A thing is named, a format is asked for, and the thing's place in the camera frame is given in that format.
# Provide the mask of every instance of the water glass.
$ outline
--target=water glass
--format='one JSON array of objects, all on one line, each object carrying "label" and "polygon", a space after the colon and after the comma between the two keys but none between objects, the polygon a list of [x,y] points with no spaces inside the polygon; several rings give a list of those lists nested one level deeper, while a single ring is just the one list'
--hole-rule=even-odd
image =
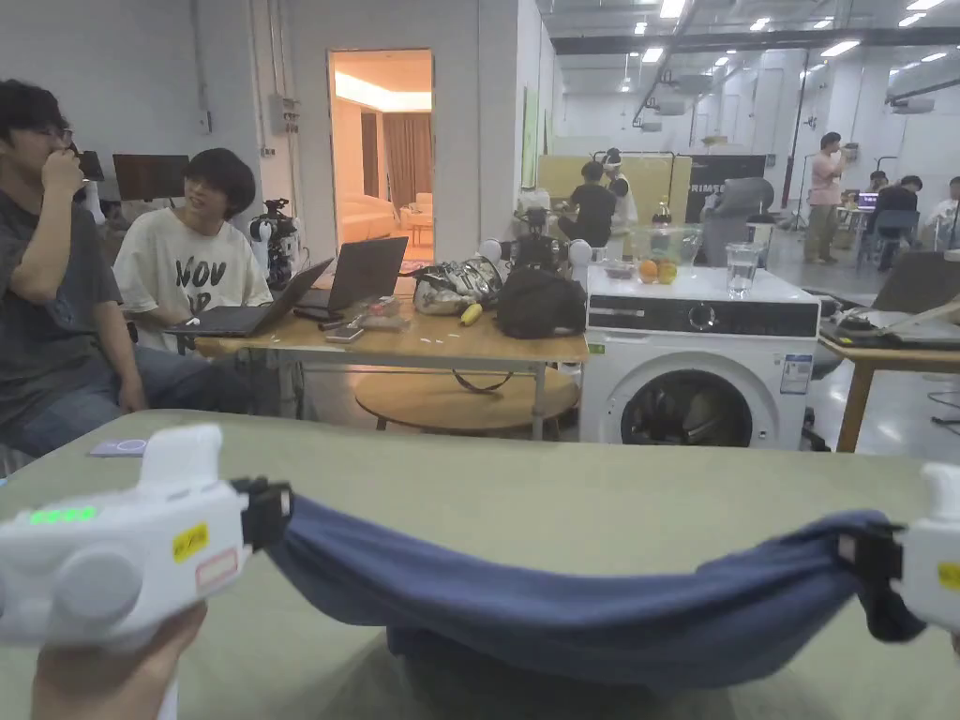
[{"label": "water glass", "polygon": [[754,287],[761,248],[756,245],[727,246],[727,290],[735,300],[746,298]]}]

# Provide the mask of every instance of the pink shirt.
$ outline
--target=pink shirt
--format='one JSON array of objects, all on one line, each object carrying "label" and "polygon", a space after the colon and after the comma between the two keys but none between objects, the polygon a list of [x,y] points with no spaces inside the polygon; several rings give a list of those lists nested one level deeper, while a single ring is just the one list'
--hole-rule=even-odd
[{"label": "pink shirt", "polygon": [[810,180],[811,205],[839,205],[840,179],[832,177],[837,163],[823,153],[813,158],[813,177]]}]

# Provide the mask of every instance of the gray t-shirt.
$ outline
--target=gray t-shirt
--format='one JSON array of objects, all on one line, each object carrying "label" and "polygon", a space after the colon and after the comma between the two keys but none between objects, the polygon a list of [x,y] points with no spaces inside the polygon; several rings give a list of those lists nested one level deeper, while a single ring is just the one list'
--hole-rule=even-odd
[{"label": "gray t-shirt", "polygon": [[0,429],[28,421],[103,370],[93,308],[120,301],[93,217],[77,205],[57,298],[41,306],[14,293],[11,277],[38,221],[0,192]]}]

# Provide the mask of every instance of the blue towel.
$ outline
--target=blue towel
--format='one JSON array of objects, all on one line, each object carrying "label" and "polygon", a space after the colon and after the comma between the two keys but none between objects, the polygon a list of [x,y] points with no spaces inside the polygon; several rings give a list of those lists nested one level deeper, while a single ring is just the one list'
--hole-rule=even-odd
[{"label": "blue towel", "polygon": [[691,574],[585,577],[488,563],[303,497],[295,508],[269,551],[277,567],[330,617],[389,628],[404,655],[467,648],[526,670],[673,692],[777,672],[856,594],[878,639],[924,628],[896,594],[864,587],[834,557],[838,531],[884,522],[879,513],[827,517]]}]

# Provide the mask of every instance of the doorway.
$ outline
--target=doorway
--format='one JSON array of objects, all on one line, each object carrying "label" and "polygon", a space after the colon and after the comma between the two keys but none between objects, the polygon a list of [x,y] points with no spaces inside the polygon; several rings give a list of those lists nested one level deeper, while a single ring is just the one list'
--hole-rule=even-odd
[{"label": "doorway", "polygon": [[433,55],[330,53],[337,247],[406,236],[404,269],[434,261]]}]

